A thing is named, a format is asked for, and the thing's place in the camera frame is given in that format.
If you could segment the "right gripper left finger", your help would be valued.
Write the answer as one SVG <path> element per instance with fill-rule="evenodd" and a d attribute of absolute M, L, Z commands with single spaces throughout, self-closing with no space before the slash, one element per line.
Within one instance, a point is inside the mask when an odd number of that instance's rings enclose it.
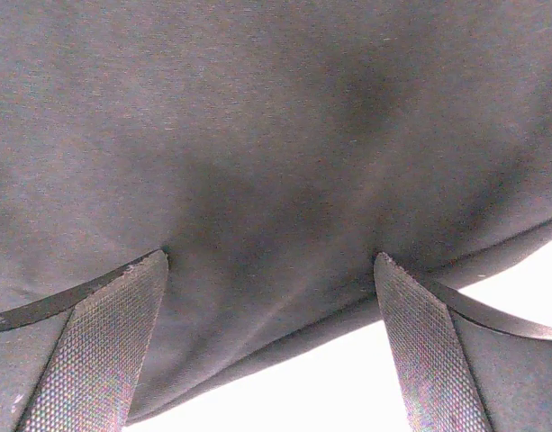
<path fill-rule="evenodd" d="M 120 431 L 167 284 L 156 250 L 0 312 L 0 431 Z"/>

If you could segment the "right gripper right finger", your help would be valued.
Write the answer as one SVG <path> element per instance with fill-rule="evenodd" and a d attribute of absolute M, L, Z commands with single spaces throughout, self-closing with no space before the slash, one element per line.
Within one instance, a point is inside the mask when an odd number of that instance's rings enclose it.
<path fill-rule="evenodd" d="M 552 328 L 381 253 L 376 296 L 413 431 L 552 431 Z"/>

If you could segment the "black skirt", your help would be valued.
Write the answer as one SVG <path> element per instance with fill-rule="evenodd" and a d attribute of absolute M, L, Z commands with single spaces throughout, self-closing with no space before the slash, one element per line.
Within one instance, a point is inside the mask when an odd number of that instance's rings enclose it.
<path fill-rule="evenodd" d="M 0 314 L 149 252 L 128 417 L 552 239 L 552 1 L 0 1 Z"/>

